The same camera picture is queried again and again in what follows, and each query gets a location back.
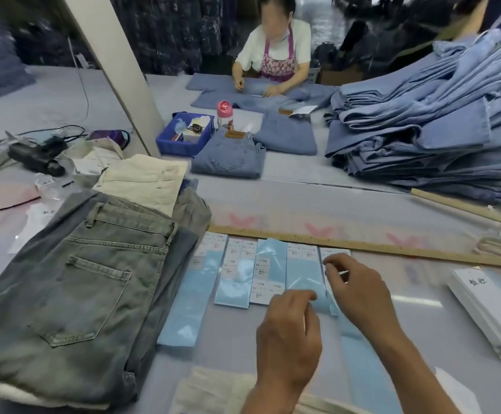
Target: white plastic basket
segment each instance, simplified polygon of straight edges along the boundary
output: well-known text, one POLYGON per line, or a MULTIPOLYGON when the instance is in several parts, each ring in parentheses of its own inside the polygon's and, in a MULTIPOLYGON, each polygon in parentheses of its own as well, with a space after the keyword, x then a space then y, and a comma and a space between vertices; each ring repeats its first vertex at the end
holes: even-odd
POLYGON ((309 82, 309 83, 312 83, 312 84, 317 83, 320 71, 321 71, 321 67, 319 67, 319 68, 310 68, 310 71, 308 72, 308 78, 306 79, 306 81, 309 82))

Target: hand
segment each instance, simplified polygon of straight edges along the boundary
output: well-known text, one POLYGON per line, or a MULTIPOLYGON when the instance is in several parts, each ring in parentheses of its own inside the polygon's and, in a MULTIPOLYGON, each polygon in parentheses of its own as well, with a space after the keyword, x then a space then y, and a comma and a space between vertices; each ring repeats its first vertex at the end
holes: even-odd
POLYGON ((334 254, 323 260, 327 279, 340 310, 373 344, 404 334, 388 288, 377 271, 348 256, 334 254), (339 271, 348 270, 348 283, 339 271))
POLYGON ((242 91, 245 88, 245 79, 243 77, 235 80, 235 88, 239 91, 242 91))
POLYGON ((280 94, 283 94, 281 85, 268 85, 264 97, 279 96, 280 94))
POLYGON ((309 302, 315 299, 316 293, 311 290, 275 295, 256 332, 255 393, 281 399, 282 411, 292 413, 319 363, 319 318, 309 302))

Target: woman in white shirt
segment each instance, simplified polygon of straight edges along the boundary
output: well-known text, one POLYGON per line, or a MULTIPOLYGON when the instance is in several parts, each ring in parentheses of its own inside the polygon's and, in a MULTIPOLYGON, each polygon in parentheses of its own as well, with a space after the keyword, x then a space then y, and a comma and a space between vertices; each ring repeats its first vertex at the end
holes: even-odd
POLYGON ((245 87, 243 71, 251 67, 270 85, 264 97, 283 94, 308 77, 312 50, 310 25, 293 18, 295 0, 258 0, 262 24, 252 31, 233 64, 235 87, 245 87))

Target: person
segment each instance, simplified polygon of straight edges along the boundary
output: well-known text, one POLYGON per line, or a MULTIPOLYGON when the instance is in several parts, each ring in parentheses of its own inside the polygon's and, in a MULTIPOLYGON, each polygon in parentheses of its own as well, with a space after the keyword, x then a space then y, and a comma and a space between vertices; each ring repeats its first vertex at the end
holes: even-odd
POLYGON ((481 0, 471 13, 467 24, 461 29, 458 39, 479 34, 492 27, 501 29, 501 0, 481 0))
POLYGON ((264 97, 283 94, 308 78, 312 32, 308 23, 293 18, 295 10, 295 0, 258 0, 262 24, 233 63, 238 90, 245 87, 243 71, 251 67, 260 77, 280 83, 268 86, 264 97))
MULTIPOLYGON (((369 340, 390 375, 404 414, 460 414, 399 325, 390 292, 377 271, 346 254, 323 263, 337 304, 369 340), (340 271, 348 270, 348 283, 340 271)), ((241 414, 290 414, 322 353, 312 291, 276 295, 256 333, 255 387, 241 414)))

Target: pink bottle lid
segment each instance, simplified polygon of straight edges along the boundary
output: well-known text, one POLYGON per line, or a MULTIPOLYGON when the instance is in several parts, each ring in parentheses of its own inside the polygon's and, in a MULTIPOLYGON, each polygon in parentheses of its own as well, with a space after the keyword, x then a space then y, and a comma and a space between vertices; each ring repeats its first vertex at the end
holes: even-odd
POLYGON ((233 116, 233 107, 228 101, 220 101, 217 106, 217 113, 219 118, 231 118, 233 116))

